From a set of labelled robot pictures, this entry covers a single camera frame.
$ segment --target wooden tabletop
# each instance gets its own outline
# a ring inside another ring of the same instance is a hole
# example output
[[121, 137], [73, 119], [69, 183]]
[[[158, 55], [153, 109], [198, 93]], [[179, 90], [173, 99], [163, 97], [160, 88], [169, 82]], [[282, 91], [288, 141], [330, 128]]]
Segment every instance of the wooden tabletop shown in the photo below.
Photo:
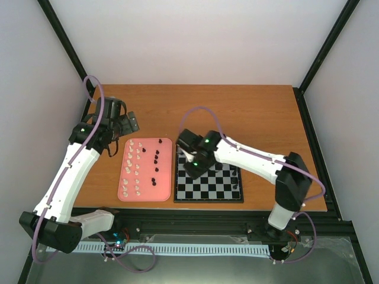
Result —
[[[130, 138], [167, 137], [175, 143], [183, 115], [204, 105], [218, 116], [223, 131], [232, 139], [262, 151], [301, 155], [310, 173], [313, 159], [291, 86], [273, 85], [104, 85], [105, 96], [114, 96], [136, 114], [140, 131], [120, 138], [120, 153], [103, 152], [90, 170], [76, 199], [76, 207], [188, 208], [271, 210], [275, 186], [242, 170], [244, 203], [174, 203], [175, 149], [172, 149], [172, 191], [163, 202], [122, 202], [117, 198], [125, 142]], [[98, 88], [95, 98], [99, 96]], [[200, 135], [216, 130], [212, 116], [203, 110], [191, 114], [185, 128]], [[321, 191], [312, 183], [309, 196]], [[323, 198], [310, 201], [307, 210], [326, 211]]]

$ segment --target purple cable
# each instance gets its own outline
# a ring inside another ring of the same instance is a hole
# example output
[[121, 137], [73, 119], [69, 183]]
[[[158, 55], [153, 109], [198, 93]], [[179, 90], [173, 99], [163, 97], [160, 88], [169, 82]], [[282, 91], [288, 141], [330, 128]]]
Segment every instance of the purple cable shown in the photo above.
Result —
[[[88, 75], [86, 78], [84, 78], [83, 80], [83, 84], [84, 84], [84, 87], [85, 87], [85, 90], [87, 90], [86, 88], [86, 82], [89, 78], [93, 78], [97, 81], [98, 83], [98, 86], [99, 86], [99, 89], [100, 89], [100, 96], [101, 96], [101, 105], [100, 105], [100, 112], [99, 112], [99, 116], [102, 117], [102, 114], [104, 112], [104, 101], [105, 101], [105, 97], [104, 97], [104, 88], [102, 87], [100, 81], [95, 77], [95, 76], [92, 76], [92, 75]], [[80, 152], [85, 148], [85, 146], [88, 144], [88, 142], [90, 141], [90, 139], [92, 138], [92, 136], [94, 136], [97, 128], [99, 127], [100, 125], [100, 120], [97, 120], [96, 123], [95, 123], [95, 126], [94, 128], [92, 129], [92, 131], [89, 133], [87, 139], [83, 142], [83, 144], [80, 146], [80, 148], [78, 149], [78, 151], [75, 152], [75, 154], [72, 156], [72, 158], [69, 160], [68, 162], [68, 165], [71, 166], [71, 164], [73, 163], [73, 161], [77, 158], [77, 156], [80, 154]], [[52, 189], [52, 192], [50, 193], [49, 195], [49, 198], [47, 199], [47, 202], [46, 202], [46, 205], [49, 206], [50, 203], [52, 202], [53, 200], [53, 197], [55, 195], [55, 192], [57, 191], [57, 188], [59, 186], [59, 184], [61, 183], [63, 177], [65, 176], [66, 172], [68, 171], [69, 167], [65, 167], [62, 172], [60, 173], [56, 183], [54, 184], [54, 187]], [[34, 234], [33, 234], [33, 242], [32, 242], [32, 245], [31, 245], [31, 254], [32, 254], [32, 257], [33, 257], [33, 260], [34, 262], [38, 263], [38, 264], [43, 264], [43, 263], [46, 263], [48, 262], [49, 260], [51, 260], [58, 252], [58, 250], [56, 250], [47, 260], [45, 261], [41, 261], [37, 258], [37, 240], [38, 240], [38, 233], [40, 231], [40, 228], [41, 228], [41, 225], [42, 225], [42, 221], [44, 220], [44, 217], [46, 216], [46, 212], [47, 212], [47, 208], [43, 209], [42, 211], [42, 214], [40, 215], [40, 218], [38, 219], [38, 222], [37, 222], [37, 225], [36, 225], [36, 229], [34, 230]]]
[[[113, 256], [113, 258], [115, 259], [115, 261], [117, 261], [119, 263], [119, 265], [121, 265], [123, 268], [125, 268], [126, 270], [130, 271], [130, 272], [134, 272], [134, 273], [143, 273], [143, 272], [148, 272], [151, 268], [154, 267], [155, 263], [156, 263], [156, 256], [155, 256], [155, 253], [154, 251], [152, 250], [151, 247], [148, 247], [148, 246], [137, 246], [137, 247], [133, 247], [131, 248], [130, 250], [126, 251], [125, 253], [119, 255], [119, 256], [116, 256], [113, 251], [112, 251], [112, 248], [110, 247], [110, 245], [107, 243], [106, 239], [101, 235], [101, 234], [96, 234], [105, 244], [105, 246], [107, 247], [107, 251], [109, 251], [111, 253], [111, 255]], [[133, 269], [133, 268], [130, 268], [126, 265], [124, 265], [121, 261], [120, 261], [120, 258], [124, 257], [124, 256], [127, 256], [128, 254], [130, 254], [132, 251], [135, 251], [135, 250], [138, 250], [138, 249], [146, 249], [148, 251], [150, 251], [152, 253], [152, 256], [153, 256], [153, 263], [146, 269], [143, 269], [143, 270], [137, 270], [137, 269]]]
[[298, 259], [294, 259], [294, 260], [289, 260], [289, 261], [284, 261], [284, 263], [287, 263], [287, 264], [291, 264], [291, 263], [296, 263], [296, 262], [299, 262], [300, 260], [303, 260], [305, 259], [306, 257], [309, 257], [309, 255], [314, 251], [314, 249], [316, 248], [316, 244], [317, 244], [317, 234], [316, 234], [316, 227], [314, 226], [314, 223], [312, 221], [312, 219], [310, 218], [310, 216], [308, 215], [307, 212], [304, 212], [304, 211], [301, 211], [301, 212], [298, 212], [294, 215], [294, 218], [299, 216], [299, 215], [305, 215], [311, 226], [312, 226], [312, 229], [313, 229], [313, 244], [312, 244], [312, 247], [310, 248], [310, 250], [303, 256], [299, 257]]
[[[221, 129], [221, 124], [220, 124], [220, 122], [219, 122], [219, 119], [217, 118], [217, 116], [215, 115], [215, 113], [214, 113], [212, 110], [210, 110], [209, 108], [207, 108], [206, 106], [197, 106], [197, 107], [195, 107], [195, 108], [191, 108], [189, 111], [187, 111], [187, 112], [184, 114], [184, 116], [183, 116], [183, 118], [182, 118], [182, 121], [180, 122], [180, 125], [179, 125], [179, 133], [182, 132], [182, 130], [183, 130], [183, 125], [184, 125], [184, 122], [185, 122], [187, 116], [189, 116], [189, 114], [191, 114], [192, 112], [194, 112], [194, 111], [196, 111], [196, 110], [198, 110], [198, 109], [204, 109], [204, 110], [206, 110], [207, 112], [209, 112], [209, 113], [212, 115], [214, 121], [216, 122], [216, 126], [217, 126], [217, 128], [218, 128], [218, 130], [219, 130], [219, 133], [220, 133], [221, 138], [222, 138], [222, 139], [223, 139], [228, 145], [232, 146], [233, 148], [237, 148], [237, 146], [236, 146], [235, 144], [233, 144], [233, 143], [230, 142], [228, 139], [226, 139], [226, 137], [225, 137], [225, 135], [224, 135], [224, 132], [223, 132], [222, 129]], [[258, 158], [261, 158], [261, 159], [264, 159], [264, 160], [267, 160], [267, 161], [272, 161], [272, 159], [269, 158], [269, 157], [263, 156], [263, 155], [258, 154], [258, 153], [254, 153], [254, 152], [249, 151], [249, 150], [244, 149], [244, 148], [240, 148], [239, 151], [245, 152], [245, 153], [247, 153], [247, 154], [250, 154], [250, 155], [256, 156], [256, 157], [258, 157]], [[298, 167], [295, 167], [295, 166], [293, 166], [293, 165], [291, 165], [291, 164], [288, 164], [288, 163], [285, 163], [285, 162], [282, 162], [282, 161], [279, 161], [279, 160], [274, 160], [274, 161], [272, 161], [272, 162], [277, 163], [277, 164], [280, 164], [280, 165], [282, 165], [282, 166], [284, 166], [284, 167], [287, 167], [287, 168], [289, 168], [289, 169], [291, 169], [291, 170], [295, 170], [296, 172], [299, 172], [299, 173], [301, 173], [301, 174], [307, 176], [308, 178], [313, 179], [316, 183], [318, 183], [318, 184], [320, 185], [321, 190], [322, 190], [321, 193], [319, 193], [319, 194], [317, 194], [317, 195], [315, 195], [315, 196], [311, 196], [311, 197], [308, 197], [308, 198], [304, 199], [304, 202], [311, 201], [311, 200], [313, 200], [313, 199], [316, 199], [316, 198], [322, 197], [322, 196], [325, 194], [325, 186], [322, 184], [322, 182], [321, 182], [317, 177], [315, 177], [315, 176], [311, 175], [310, 173], [306, 172], [305, 170], [299, 169]]]
[[89, 79], [89, 76], [87, 76], [86, 78], [84, 78], [83, 80], [83, 87], [84, 87], [84, 91], [85, 91], [85, 95], [87, 96], [87, 98], [89, 99], [89, 101], [92, 103], [92, 104], [96, 104], [96, 100], [94, 98], [91, 97], [91, 95], [89, 94], [88, 90], [87, 90], [87, 81]]

